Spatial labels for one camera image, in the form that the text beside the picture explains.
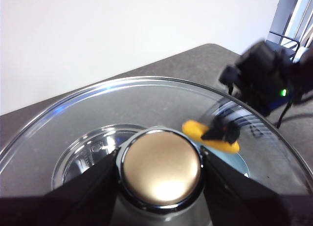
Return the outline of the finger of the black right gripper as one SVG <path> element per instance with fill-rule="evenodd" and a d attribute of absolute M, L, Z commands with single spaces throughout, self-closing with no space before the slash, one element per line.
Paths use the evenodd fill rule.
<path fill-rule="evenodd" d="M 223 140 L 225 125 L 223 120 L 215 117 L 210 123 L 209 129 L 201 135 L 202 140 Z"/>
<path fill-rule="evenodd" d="M 233 144 L 240 136 L 241 128 L 236 123 L 228 123 L 224 126 L 224 140 Z"/>

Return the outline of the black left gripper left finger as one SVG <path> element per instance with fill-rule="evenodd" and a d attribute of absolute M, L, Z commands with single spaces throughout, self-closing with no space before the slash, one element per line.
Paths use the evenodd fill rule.
<path fill-rule="evenodd" d="M 118 194 L 116 152 L 53 191 L 0 200 L 2 226 L 108 226 Z"/>

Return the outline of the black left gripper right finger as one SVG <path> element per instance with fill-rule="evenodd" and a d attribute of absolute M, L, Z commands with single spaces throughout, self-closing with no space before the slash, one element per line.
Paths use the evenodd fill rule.
<path fill-rule="evenodd" d="M 215 226 L 311 226 L 312 195 L 278 194 L 202 148 L 203 190 Z"/>

